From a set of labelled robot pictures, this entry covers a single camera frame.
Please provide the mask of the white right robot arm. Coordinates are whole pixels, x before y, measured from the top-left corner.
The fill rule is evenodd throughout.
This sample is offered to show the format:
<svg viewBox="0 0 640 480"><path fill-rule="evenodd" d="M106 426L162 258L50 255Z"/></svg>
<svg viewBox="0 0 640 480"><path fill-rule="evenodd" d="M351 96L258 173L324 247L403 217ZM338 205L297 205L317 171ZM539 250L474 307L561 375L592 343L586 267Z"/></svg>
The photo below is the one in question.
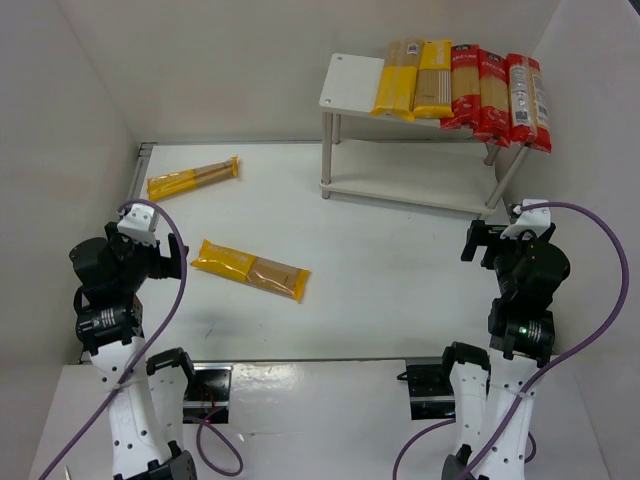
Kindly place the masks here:
<svg viewBox="0 0 640 480"><path fill-rule="evenodd" d="M488 315L486 349L454 342L443 353L455 400L456 441L444 479L521 479L536 391L525 383L546 366L555 342L553 295L569 276L566 255L550 242L548 210L514 223L472 221L461 254L495 273L500 294Z"/></svg>

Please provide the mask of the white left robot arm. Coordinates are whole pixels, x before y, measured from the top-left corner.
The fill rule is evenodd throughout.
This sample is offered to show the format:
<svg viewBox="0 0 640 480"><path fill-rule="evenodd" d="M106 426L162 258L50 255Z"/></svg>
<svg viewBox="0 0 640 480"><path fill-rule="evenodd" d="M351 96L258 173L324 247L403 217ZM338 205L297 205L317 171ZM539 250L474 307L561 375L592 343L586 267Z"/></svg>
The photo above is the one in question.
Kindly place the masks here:
<svg viewBox="0 0 640 480"><path fill-rule="evenodd" d="M156 239L140 242L109 222L105 234L74 247L69 258L81 285L75 332L108 392L115 479L194 479L182 435L181 400L194 371L174 348L147 358L137 292L147 279L184 278L186 252L175 235L163 256Z"/></svg>

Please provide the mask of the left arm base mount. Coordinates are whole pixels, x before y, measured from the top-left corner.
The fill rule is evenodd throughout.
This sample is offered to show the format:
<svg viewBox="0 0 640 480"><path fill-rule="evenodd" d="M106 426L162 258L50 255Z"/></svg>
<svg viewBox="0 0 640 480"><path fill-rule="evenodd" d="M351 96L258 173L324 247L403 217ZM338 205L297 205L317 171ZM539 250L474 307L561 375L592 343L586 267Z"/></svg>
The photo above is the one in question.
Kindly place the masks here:
<svg viewBox="0 0 640 480"><path fill-rule="evenodd" d="M197 417L215 425L229 422L232 365L199 362L194 364L183 400L185 417Z"/></svg>

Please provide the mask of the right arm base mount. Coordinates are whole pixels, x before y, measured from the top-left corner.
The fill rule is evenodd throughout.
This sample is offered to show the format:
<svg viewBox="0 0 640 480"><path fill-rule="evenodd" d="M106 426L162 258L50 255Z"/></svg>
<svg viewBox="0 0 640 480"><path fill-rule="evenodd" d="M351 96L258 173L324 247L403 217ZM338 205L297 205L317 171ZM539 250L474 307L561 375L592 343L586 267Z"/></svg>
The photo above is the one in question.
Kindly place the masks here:
<svg viewBox="0 0 640 480"><path fill-rule="evenodd" d="M407 385L413 421L455 417L453 389L440 357L406 359L397 380Z"/></svg>

